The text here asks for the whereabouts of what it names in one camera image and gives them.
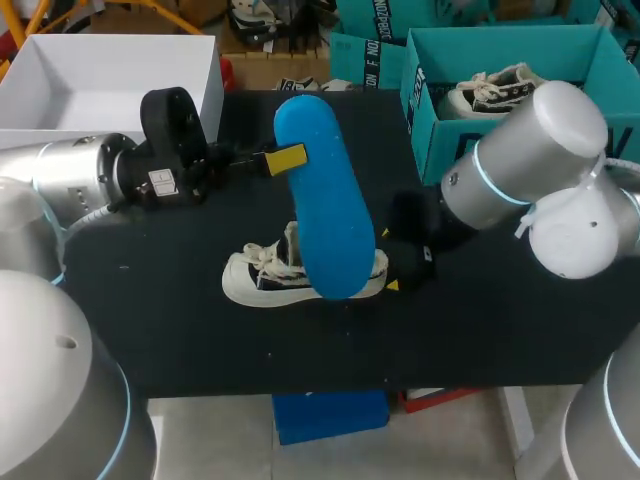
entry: black table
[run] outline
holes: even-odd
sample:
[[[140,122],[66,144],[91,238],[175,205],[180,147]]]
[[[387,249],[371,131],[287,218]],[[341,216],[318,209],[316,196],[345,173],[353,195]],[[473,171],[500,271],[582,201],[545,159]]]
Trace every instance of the black table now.
[[[227,95],[220,137],[268,140],[288,95]],[[398,94],[323,97],[379,234],[394,192],[419,188]],[[441,257],[439,280],[416,293],[279,309],[229,301],[228,256],[271,244],[292,215],[286,178],[240,179],[201,207],[78,235],[66,288],[150,397],[580,383],[638,322],[638,261],[556,278],[513,222]]]

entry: yellow marker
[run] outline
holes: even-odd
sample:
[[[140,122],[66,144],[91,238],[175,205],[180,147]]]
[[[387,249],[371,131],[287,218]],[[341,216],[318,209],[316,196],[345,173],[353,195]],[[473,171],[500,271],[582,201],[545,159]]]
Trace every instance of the yellow marker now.
[[[273,153],[265,153],[264,156],[267,159],[267,166],[272,177],[307,163],[307,151],[302,144],[283,148]]]
[[[397,280],[394,280],[389,285],[387,285],[387,288],[389,290],[395,290],[396,292],[400,291],[400,285],[398,285],[398,281]]]

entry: shoelace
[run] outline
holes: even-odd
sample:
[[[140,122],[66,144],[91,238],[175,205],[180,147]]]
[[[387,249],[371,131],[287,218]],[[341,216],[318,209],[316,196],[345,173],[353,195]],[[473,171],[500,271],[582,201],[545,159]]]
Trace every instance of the shoelace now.
[[[260,272],[275,277],[287,277],[292,273],[304,274],[303,267],[290,267],[278,258],[278,243],[270,247],[262,247],[255,243],[247,243],[242,252],[243,260],[251,263]]]
[[[484,102],[486,100],[493,100],[500,97],[506,97],[507,92],[503,92],[500,90],[500,87],[491,83],[491,81],[495,81],[495,75],[489,75],[487,78],[487,72],[476,73],[471,80],[467,80],[465,82],[458,83],[457,88],[463,90],[473,90],[473,94],[480,102]]]

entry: sneaker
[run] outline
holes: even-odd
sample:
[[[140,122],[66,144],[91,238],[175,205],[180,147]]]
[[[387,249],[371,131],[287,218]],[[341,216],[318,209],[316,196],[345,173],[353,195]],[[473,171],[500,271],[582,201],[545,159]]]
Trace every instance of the sneaker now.
[[[372,297],[385,286],[389,259],[376,250],[371,277],[351,298]],[[240,305],[272,308],[321,298],[311,288],[298,248],[298,222],[289,222],[280,240],[270,247],[254,243],[229,258],[222,274],[222,290]]]
[[[320,87],[320,90],[323,92],[346,92],[350,90],[355,90],[356,87],[351,82],[347,82],[346,80],[330,80],[327,83],[323,83]]]
[[[447,94],[440,104],[439,117],[441,120],[504,117],[545,81],[526,63],[489,76],[477,73]]]
[[[320,90],[320,85],[313,77],[306,77],[302,80],[281,78],[274,90],[306,90],[307,92],[317,92]]]

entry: cardboard box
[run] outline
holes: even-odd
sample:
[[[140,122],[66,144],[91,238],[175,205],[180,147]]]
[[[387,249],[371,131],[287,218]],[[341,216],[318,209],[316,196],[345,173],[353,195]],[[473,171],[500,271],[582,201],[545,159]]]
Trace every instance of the cardboard box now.
[[[360,38],[404,44],[410,28],[448,26],[449,0],[338,0],[344,32]]]
[[[215,37],[33,35],[0,83],[0,149],[111,132],[143,141],[142,97],[176,86],[215,141],[224,95]]]
[[[570,24],[596,24],[611,30],[627,60],[640,70],[640,12],[630,0],[574,0],[567,8]]]
[[[174,0],[157,1],[171,13],[178,14]],[[103,11],[91,16],[91,33],[171,35],[179,30],[175,23],[144,5],[130,5],[129,10],[125,10],[122,5],[106,4]]]
[[[331,33],[331,78],[364,89],[400,89],[405,47],[346,35],[342,25]]]
[[[640,161],[640,79],[607,29],[560,25],[412,30],[406,59],[401,101],[426,185],[439,182],[498,123],[441,121],[436,116],[439,102],[475,73],[497,72],[519,62],[527,62],[543,78],[581,86],[609,125],[607,154]]]
[[[291,46],[295,47],[293,51],[289,50]],[[290,45],[287,38],[279,38],[269,53],[263,45],[242,43],[225,21],[218,47],[232,63],[236,84],[243,90],[273,90],[282,78],[300,80],[311,76],[320,84],[330,80],[328,54],[323,55],[317,37],[295,45]]]

